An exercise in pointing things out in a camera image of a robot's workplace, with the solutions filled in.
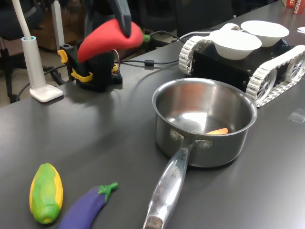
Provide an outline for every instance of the black connector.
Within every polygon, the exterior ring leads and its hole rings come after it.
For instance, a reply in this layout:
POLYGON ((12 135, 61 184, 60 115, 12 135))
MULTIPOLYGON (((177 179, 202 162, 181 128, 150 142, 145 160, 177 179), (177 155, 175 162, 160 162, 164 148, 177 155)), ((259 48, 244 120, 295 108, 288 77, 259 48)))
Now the black connector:
POLYGON ((151 66, 154 67, 154 61, 153 60, 145 60, 144 61, 145 66, 151 66))

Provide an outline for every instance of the toy red pepper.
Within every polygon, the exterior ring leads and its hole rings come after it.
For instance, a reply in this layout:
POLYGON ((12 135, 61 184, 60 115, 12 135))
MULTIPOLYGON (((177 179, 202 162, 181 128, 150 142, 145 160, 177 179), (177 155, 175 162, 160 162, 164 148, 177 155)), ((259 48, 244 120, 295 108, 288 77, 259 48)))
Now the toy red pepper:
POLYGON ((132 22, 131 35, 125 37, 116 19, 109 20, 89 34, 82 42, 77 58, 79 62, 113 49, 130 49, 143 42, 143 33, 139 26, 132 22))

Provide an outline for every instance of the stainless steel saucepan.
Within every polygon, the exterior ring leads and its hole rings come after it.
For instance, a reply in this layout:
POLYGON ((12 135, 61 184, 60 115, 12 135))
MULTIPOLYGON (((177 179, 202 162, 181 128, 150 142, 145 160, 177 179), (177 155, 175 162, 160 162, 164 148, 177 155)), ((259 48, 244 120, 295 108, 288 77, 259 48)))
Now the stainless steel saucepan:
POLYGON ((172 158, 153 192, 143 229, 163 229, 178 200, 187 165, 211 168, 235 160, 257 109, 239 89, 201 78, 162 85, 152 103, 156 143, 172 158), (227 128, 228 134, 206 135, 221 128, 227 128))

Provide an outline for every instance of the red box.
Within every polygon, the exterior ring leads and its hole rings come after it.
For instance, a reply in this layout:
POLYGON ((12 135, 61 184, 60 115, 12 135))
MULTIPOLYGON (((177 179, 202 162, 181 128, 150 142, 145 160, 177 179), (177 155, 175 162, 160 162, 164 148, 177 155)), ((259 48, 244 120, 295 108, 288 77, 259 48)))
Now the red box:
POLYGON ((304 12, 305 0, 295 0, 295 10, 294 13, 301 15, 304 12))
POLYGON ((282 0, 286 7, 295 7, 295 0, 282 0))

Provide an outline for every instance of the saucepan handle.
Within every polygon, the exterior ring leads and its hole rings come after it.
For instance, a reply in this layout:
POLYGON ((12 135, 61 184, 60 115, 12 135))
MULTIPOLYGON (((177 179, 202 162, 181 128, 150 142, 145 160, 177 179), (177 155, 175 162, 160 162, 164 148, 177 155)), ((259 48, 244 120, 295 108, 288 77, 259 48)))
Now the saucepan handle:
POLYGON ((180 149, 167 164, 152 194, 143 229, 163 229, 171 216, 182 188, 193 145, 182 142, 180 149))

